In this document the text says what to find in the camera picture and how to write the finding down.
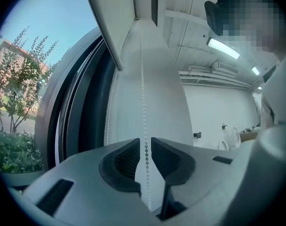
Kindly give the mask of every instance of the black cap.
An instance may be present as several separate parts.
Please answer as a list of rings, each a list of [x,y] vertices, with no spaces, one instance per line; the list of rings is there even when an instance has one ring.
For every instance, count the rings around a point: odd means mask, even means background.
[[[223,26],[229,24],[229,15],[234,10],[236,1],[239,0],[217,0],[217,3],[205,2],[207,23],[216,35],[221,36]]]

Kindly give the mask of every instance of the white ceiling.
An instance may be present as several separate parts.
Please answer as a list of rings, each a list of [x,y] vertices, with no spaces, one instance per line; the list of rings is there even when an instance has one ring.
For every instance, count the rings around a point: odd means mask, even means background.
[[[178,70],[188,70],[189,65],[211,67],[215,61],[220,61],[238,69],[236,79],[252,84],[258,77],[251,69],[256,66],[261,75],[264,75],[276,64],[276,58],[256,49],[252,51],[244,42],[217,37],[207,25],[205,1],[207,0],[158,0],[158,27],[175,56],[175,66]],[[241,54],[239,59],[208,47],[206,42],[210,36],[233,47]]]

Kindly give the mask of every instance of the window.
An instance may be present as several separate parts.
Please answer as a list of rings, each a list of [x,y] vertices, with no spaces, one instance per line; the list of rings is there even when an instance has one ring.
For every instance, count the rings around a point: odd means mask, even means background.
[[[0,172],[43,170],[34,144],[44,88],[96,22],[87,0],[20,0],[0,31]]]

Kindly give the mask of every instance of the fluorescent light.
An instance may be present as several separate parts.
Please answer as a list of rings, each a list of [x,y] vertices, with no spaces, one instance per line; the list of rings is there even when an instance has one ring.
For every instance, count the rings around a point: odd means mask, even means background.
[[[259,74],[260,74],[259,70],[257,70],[256,67],[254,67],[254,68],[252,69],[252,71],[253,71],[256,75],[259,75]]]
[[[213,38],[209,38],[207,45],[209,47],[212,47],[214,49],[217,49],[227,55],[230,55],[231,57],[233,57],[234,59],[238,59],[240,54],[238,52],[236,52],[235,50],[233,50],[232,48],[230,48],[229,46],[221,43],[220,41],[217,41]]]

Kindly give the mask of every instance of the person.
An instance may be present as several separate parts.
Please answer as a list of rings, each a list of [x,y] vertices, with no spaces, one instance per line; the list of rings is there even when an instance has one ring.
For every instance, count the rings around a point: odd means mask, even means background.
[[[207,23],[218,35],[244,35],[252,46],[273,53],[275,72],[262,89],[262,134],[286,124],[286,18],[273,0],[217,0],[205,2]]]

